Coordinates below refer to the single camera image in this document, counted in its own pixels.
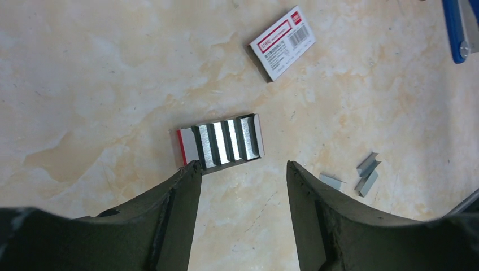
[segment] blue tool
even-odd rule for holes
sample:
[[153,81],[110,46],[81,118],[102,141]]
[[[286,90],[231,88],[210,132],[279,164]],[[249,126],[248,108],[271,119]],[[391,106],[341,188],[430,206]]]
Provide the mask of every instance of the blue tool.
[[442,0],[452,59],[456,64],[479,51],[479,0]]

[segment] barcode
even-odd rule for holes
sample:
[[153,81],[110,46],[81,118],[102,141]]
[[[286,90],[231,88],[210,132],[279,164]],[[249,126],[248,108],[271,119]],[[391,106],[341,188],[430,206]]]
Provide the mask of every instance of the barcode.
[[308,33],[308,30],[306,30],[306,26],[303,25],[301,28],[296,30],[290,37],[289,41],[293,45],[293,47],[296,47],[298,44],[303,42],[310,34]]

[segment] beige marble surface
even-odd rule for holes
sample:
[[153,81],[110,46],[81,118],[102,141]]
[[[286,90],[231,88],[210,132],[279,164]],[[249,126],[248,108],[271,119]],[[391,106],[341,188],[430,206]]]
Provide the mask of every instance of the beige marble surface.
[[[266,84],[244,45],[295,5],[318,42]],[[0,205],[96,215],[177,170],[170,130],[255,112],[266,156],[203,178],[190,270],[298,270],[286,161],[443,215],[479,187],[478,67],[440,1],[4,0]]]

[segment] red label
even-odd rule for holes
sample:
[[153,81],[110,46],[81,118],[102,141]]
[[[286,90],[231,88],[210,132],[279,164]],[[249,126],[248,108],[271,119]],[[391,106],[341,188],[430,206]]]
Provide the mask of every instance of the red label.
[[291,19],[293,20],[295,25],[301,23],[301,16],[299,16],[299,13],[297,11],[291,15]]
[[280,24],[277,28],[271,31],[264,39],[258,42],[258,47],[261,50],[261,53],[268,51],[276,42],[278,42],[281,38],[284,37],[289,31],[291,31],[292,27],[289,24],[288,20],[285,20],[282,24]]

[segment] box label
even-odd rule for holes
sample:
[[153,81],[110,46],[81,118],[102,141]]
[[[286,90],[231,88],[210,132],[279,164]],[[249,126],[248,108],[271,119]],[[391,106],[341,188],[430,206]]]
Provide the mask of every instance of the box label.
[[316,42],[298,6],[250,43],[274,81]]

